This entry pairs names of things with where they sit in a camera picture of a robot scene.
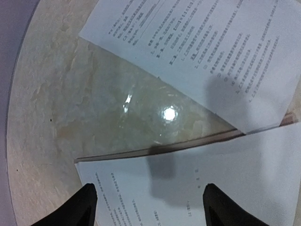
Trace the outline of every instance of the book page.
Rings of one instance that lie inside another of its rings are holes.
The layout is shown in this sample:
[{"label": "book page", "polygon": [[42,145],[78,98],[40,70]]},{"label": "book page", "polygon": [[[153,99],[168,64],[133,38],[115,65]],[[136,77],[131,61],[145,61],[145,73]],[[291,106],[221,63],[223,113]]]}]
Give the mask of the book page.
[{"label": "book page", "polygon": [[214,183],[270,226],[292,226],[301,177],[301,123],[174,153],[76,164],[94,183],[107,226],[206,226]]},{"label": "book page", "polygon": [[278,126],[301,72],[291,0],[99,0],[80,37],[244,133]]}]

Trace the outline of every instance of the tiled surface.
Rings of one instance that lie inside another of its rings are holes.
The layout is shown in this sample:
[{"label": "tiled surface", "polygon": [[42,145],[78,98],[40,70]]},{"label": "tiled surface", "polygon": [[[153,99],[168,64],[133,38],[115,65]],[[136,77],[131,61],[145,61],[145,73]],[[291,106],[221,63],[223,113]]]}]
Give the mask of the tiled surface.
[{"label": "tiled surface", "polygon": [[[19,226],[46,216],[80,188],[75,158],[232,128],[159,78],[79,38],[96,2],[42,0],[25,37],[8,118],[8,170]],[[299,84],[289,108],[298,118],[300,93]],[[170,109],[173,120],[166,115]],[[299,217],[295,225],[301,225]]]}]

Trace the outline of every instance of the white paper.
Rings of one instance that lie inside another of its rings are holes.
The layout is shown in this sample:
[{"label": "white paper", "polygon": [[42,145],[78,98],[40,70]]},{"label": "white paper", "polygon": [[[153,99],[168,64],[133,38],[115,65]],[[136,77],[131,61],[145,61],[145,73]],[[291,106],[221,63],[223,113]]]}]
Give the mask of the white paper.
[{"label": "white paper", "polygon": [[174,153],[76,167],[82,184],[96,186],[99,225],[206,226],[202,194],[215,183],[268,225],[292,226],[301,177],[300,134],[298,123]]},{"label": "white paper", "polygon": [[278,126],[301,73],[293,0],[99,0],[80,37],[244,133]]}]

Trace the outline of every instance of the black object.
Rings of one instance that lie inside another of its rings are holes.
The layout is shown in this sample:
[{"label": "black object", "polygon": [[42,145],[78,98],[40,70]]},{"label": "black object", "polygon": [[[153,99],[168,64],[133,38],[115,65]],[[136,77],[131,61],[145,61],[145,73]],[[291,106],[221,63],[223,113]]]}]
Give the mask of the black object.
[{"label": "black object", "polygon": [[206,186],[203,203],[207,226],[268,226],[243,210],[214,184]]},{"label": "black object", "polygon": [[86,184],[56,211],[32,226],[93,226],[97,194],[93,184]]}]

